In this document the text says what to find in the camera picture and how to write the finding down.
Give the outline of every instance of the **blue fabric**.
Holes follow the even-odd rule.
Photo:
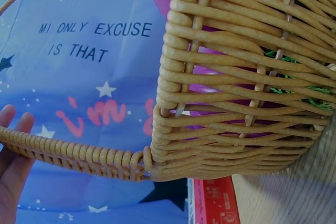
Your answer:
[[[0,17],[0,105],[17,108],[11,127],[30,111],[34,134],[143,150],[151,140],[164,24],[153,0],[15,2]],[[17,223],[186,223],[185,180],[165,186],[183,193],[37,162]]]

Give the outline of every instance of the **woven mat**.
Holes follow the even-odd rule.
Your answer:
[[[241,224],[336,223],[336,115],[322,138],[287,170],[234,175]]]

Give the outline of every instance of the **wicker basket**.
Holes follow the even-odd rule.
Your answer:
[[[336,0],[172,0],[170,9],[150,148],[133,154],[3,127],[0,142],[44,162],[132,181],[272,173],[298,159],[336,103]],[[196,74],[195,66],[221,74]]]

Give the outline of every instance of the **pink lettering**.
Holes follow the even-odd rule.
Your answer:
[[[56,111],[56,115],[63,120],[66,127],[70,130],[70,132],[74,136],[81,137],[83,135],[84,121],[83,121],[82,118],[77,118],[77,122],[78,122],[79,126],[76,127],[74,125],[74,123],[72,123],[71,120],[67,118],[64,111],[58,110],[58,111]]]
[[[76,109],[76,108],[77,108],[77,102],[76,102],[76,99],[73,98],[73,97],[69,97],[68,100],[69,100],[70,105]]]
[[[108,100],[106,103],[96,102],[94,108],[88,108],[88,117],[96,126],[101,126],[100,117],[103,119],[103,124],[110,124],[110,116],[116,123],[121,123],[126,116],[126,105],[121,104],[120,112],[115,100]]]
[[[148,99],[145,104],[146,112],[150,116],[150,118],[147,119],[145,124],[143,125],[143,132],[151,136],[152,135],[152,124],[153,124],[153,109],[154,109],[154,100],[153,99]]]

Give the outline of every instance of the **red packaging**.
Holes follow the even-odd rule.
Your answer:
[[[188,180],[189,224],[240,224],[231,177]]]

